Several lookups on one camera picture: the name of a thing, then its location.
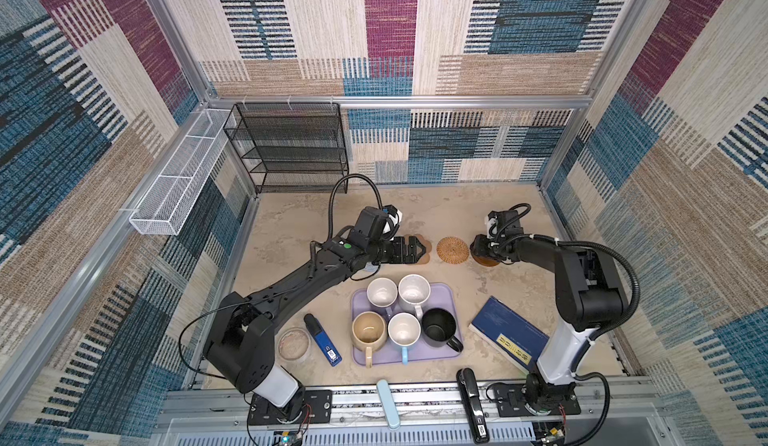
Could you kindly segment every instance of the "black mug handle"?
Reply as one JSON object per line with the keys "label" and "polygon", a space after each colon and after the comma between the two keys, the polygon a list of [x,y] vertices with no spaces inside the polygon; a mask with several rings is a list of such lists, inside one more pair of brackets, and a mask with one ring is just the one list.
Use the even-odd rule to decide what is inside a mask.
{"label": "black mug handle", "polygon": [[451,338],[448,340],[446,344],[456,352],[464,351],[464,345],[462,344],[461,341],[458,340],[458,338],[456,338],[456,336],[451,336]]}

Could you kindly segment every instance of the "yellow label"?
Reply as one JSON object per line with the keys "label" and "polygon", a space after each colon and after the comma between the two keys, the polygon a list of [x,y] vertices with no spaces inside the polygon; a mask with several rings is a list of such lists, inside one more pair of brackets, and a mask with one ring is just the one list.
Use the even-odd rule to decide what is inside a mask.
{"label": "yellow label", "polygon": [[507,351],[517,356],[517,358],[523,363],[529,364],[531,362],[531,355],[527,354],[522,350],[522,348],[514,344],[512,341],[509,341],[509,338],[506,336],[499,334],[498,338],[496,338],[496,342],[502,345],[502,347],[504,347]]}

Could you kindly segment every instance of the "black stapler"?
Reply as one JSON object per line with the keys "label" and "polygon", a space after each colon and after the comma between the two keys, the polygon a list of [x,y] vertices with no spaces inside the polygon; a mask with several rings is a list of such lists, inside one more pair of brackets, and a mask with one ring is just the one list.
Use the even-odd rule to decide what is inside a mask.
{"label": "black stapler", "polygon": [[456,373],[456,382],[458,383],[458,391],[462,395],[462,403],[464,404],[464,411],[467,413],[472,439],[475,444],[487,443],[491,437],[488,436],[488,427],[485,425],[485,415],[480,404],[480,391],[475,379],[475,372],[470,368],[459,369]]}

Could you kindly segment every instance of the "patchwork fabric wall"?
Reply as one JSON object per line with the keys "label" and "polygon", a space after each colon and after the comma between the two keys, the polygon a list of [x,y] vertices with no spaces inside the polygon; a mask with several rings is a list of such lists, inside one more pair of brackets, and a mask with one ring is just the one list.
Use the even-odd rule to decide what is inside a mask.
{"label": "patchwork fabric wall", "polygon": [[350,171],[377,183],[534,181],[571,110],[342,111]]}
{"label": "patchwork fabric wall", "polygon": [[[179,334],[214,307],[247,194],[222,153],[178,236],[132,233],[0,444],[147,443],[166,392],[183,385]],[[187,361],[203,325],[182,337]]]}
{"label": "patchwork fabric wall", "polygon": [[195,102],[145,0],[0,0],[0,368]]}
{"label": "patchwork fabric wall", "polygon": [[548,195],[627,255],[622,328],[688,444],[768,442],[768,0],[651,0]]}
{"label": "patchwork fabric wall", "polygon": [[168,0],[219,96],[576,95],[625,0]]}

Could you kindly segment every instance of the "white mesh basket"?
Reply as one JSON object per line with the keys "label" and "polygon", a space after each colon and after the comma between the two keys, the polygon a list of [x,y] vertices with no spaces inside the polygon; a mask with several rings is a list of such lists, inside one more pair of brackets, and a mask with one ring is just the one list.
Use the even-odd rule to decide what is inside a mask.
{"label": "white mesh basket", "polygon": [[229,110],[206,109],[130,215],[141,234],[178,235],[226,144]]}

